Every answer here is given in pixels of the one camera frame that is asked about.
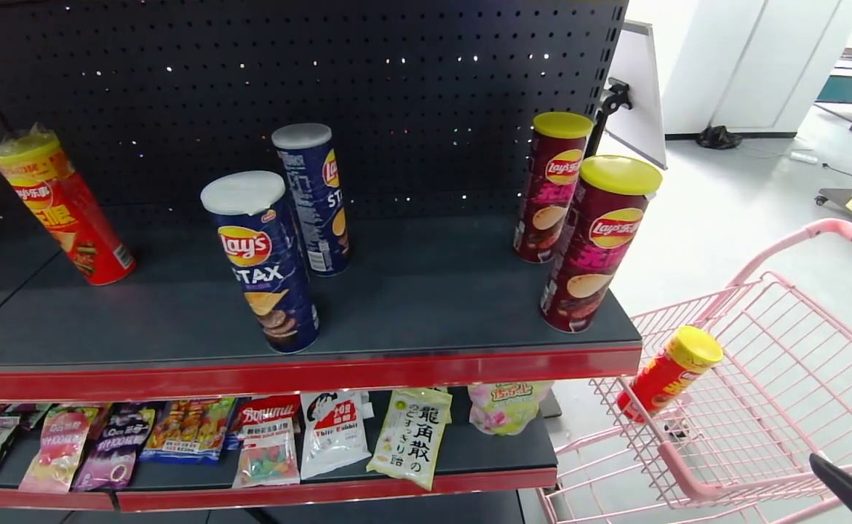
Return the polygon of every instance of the red chip can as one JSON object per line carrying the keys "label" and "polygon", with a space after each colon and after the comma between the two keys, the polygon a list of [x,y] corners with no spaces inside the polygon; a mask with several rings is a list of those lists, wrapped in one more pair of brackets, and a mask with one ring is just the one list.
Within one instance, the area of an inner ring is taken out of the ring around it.
{"label": "red chip can", "polygon": [[558,331],[586,329],[639,228],[661,172],[627,156],[591,156],[581,163],[565,230],[542,294],[542,316]]}
{"label": "red chip can", "polygon": [[[722,347],[714,336],[692,325],[683,325],[632,379],[629,388],[652,416],[721,360]],[[616,396],[616,407],[633,421],[645,421],[625,391]]]}
{"label": "red chip can", "polygon": [[538,264],[552,259],[593,127],[591,119],[575,113],[542,113],[533,119],[528,179],[513,236],[519,258]]}
{"label": "red chip can", "polygon": [[91,285],[107,285],[134,271],[132,253],[51,130],[40,126],[0,143],[0,172]]}

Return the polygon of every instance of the maroon chip can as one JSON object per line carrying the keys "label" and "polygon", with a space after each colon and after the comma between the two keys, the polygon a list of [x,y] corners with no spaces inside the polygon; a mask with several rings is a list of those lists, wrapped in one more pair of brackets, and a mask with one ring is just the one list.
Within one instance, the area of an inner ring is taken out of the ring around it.
{"label": "maroon chip can", "polygon": [[593,126],[575,113],[542,113],[533,119],[529,173],[513,235],[519,258],[536,264],[552,259]]}
{"label": "maroon chip can", "polygon": [[542,294],[542,316],[558,331],[586,329],[639,229],[661,172],[627,156],[591,156],[568,209]]}

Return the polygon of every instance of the white plastic lid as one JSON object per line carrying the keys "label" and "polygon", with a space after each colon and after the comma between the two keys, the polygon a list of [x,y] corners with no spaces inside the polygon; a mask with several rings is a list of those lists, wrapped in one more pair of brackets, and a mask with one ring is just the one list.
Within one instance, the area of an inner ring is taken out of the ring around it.
{"label": "white plastic lid", "polygon": [[332,129],[325,124],[292,124],[276,130],[270,140],[280,149],[306,149],[332,140]]}
{"label": "white plastic lid", "polygon": [[216,215],[257,215],[287,191],[283,178],[269,170],[245,170],[213,180],[199,193],[202,207]]}

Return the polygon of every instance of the wire basket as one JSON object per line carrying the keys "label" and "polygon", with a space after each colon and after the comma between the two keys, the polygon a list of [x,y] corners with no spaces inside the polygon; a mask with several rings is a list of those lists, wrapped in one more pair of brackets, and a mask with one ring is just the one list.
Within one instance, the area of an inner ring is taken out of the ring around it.
{"label": "wire basket", "polygon": [[670,507],[824,495],[817,453],[852,474],[852,332],[779,275],[633,317],[647,362],[681,325],[716,336],[725,358],[645,424],[616,396],[631,378],[591,380]]}

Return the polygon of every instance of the white wall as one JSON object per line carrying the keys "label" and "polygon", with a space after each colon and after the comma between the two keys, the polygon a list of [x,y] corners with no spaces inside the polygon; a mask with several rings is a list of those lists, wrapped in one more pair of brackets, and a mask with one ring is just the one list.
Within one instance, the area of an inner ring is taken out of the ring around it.
{"label": "white wall", "polygon": [[804,117],[808,115],[814,100],[824,87],[824,82],[830,76],[836,59],[841,56],[845,43],[852,33],[852,0],[840,0],[826,20],[819,42],[808,53],[808,62],[800,76],[796,79],[794,89],[789,97],[781,104],[774,115],[774,122],[766,122],[761,129],[752,127],[735,128],[742,132],[796,132]]}
{"label": "white wall", "polygon": [[651,23],[665,133],[796,132],[852,33],[852,0],[629,0]]}

